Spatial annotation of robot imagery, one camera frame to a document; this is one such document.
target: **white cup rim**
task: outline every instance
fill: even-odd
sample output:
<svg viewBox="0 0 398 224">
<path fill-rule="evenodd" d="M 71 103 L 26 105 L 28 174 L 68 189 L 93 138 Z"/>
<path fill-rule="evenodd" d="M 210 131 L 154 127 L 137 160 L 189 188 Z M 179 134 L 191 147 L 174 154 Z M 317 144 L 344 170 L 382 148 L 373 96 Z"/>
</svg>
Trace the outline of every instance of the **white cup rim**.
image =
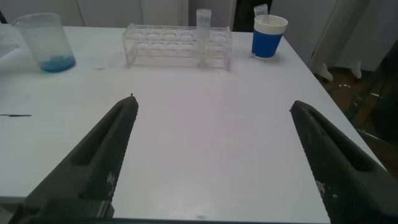
<svg viewBox="0 0 398 224">
<path fill-rule="evenodd" d="M 264 23 L 264 22 L 261 21 L 260 18 L 261 18 L 262 16 L 264 16 L 264 15 L 256 16 L 256 17 L 254 18 L 254 22 L 257 22 L 258 24 L 260 24 L 260 25 L 262 25 L 262 26 L 271 26 L 271 27 L 283 27 L 283 26 L 287 26 L 287 24 L 288 24 L 288 22 L 287 22 L 287 20 L 286 20 L 285 18 L 280 17 L 280 16 L 274 16 L 274 15 L 268 15 L 268 18 L 272 17 L 272 18 L 276 19 L 276 21 L 277 21 L 278 23 L 280 22 L 280 24 L 277 24 L 277 25 L 275 25 L 275 24 L 273 24 L 273 25 L 271 25 L 271 24 L 266 24 L 266 23 Z"/>
</svg>

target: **glass beaker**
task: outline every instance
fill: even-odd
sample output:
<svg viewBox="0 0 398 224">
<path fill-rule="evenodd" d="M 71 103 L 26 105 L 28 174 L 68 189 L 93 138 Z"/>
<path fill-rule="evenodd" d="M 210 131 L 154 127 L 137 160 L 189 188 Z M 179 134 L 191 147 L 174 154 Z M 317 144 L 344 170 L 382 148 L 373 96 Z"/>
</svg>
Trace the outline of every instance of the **glass beaker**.
<svg viewBox="0 0 398 224">
<path fill-rule="evenodd" d="M 37 13 L 21 16 L 12 25 L 21 32 L 43 71 L 61 72 L 75 66 L 75 56 L 58 14 Z"/>
</svg>

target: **floor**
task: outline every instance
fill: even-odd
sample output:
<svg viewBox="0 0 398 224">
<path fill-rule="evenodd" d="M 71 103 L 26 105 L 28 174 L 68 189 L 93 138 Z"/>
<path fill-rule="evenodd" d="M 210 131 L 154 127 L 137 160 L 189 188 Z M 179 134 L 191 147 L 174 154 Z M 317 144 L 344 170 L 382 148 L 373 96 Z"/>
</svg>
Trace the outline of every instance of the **floor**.
<svg viewBox="0 0 398 224">
<path fill-rule="evenodd" d="M 360 80 L 355 79 L 354 75 L 345 69 L 332 69 L 330 72 L 333 74 L 333 81 L 326 82 L 324 79 L 317 77 L 320 83 L 323 85 L 325 90 L 330 94 L 336 104 L 341 110 L 346 110 L 351 103 L 351 99 L 356 96 L 369 82 L 370 73 L 363 74 L 363 78 Z M 380 78 L 376 82 L 372 92 L 380 93 L 384 79 Z M 385 95 L 391 89 L 390 80 L 384 85 L 382 94 Z M 339 87 L 340 84 L 346 84 L 352 88 Z M 358 114 L 354 118 L 352 124 L 355 128 L 365 129 L 367 132 L 373 133 L 377 136 L 376 128 L 373 125 L 372 119 L 370 118 L 370 112 L 373 110 L 377 103 L 377 97 L 369 96 L 366 98 L 364 105 L 358 111 Z M 361 135 L 365 140 L 366 144 L 372 149 L 373 153 L 377 158 L 383 163 L 384 167 L 396 178 L 398 179 L 398 145 L 390 146 L 374 138 Z"/>
</svg>

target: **blue cup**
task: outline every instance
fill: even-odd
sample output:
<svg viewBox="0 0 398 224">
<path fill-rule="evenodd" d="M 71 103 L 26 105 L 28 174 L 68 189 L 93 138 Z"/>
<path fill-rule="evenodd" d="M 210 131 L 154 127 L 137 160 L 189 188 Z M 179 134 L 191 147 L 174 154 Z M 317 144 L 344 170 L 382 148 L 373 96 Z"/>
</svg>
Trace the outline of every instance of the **blue cup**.
<svg viewBox="0 0 398 224">
<path fill-rule="evenodd" d="M 256 16 L 251 49 L 253 55 L 258 59 L 274 56 L 286 27 L 287 20 L 282 17 Z"/>
</svg>

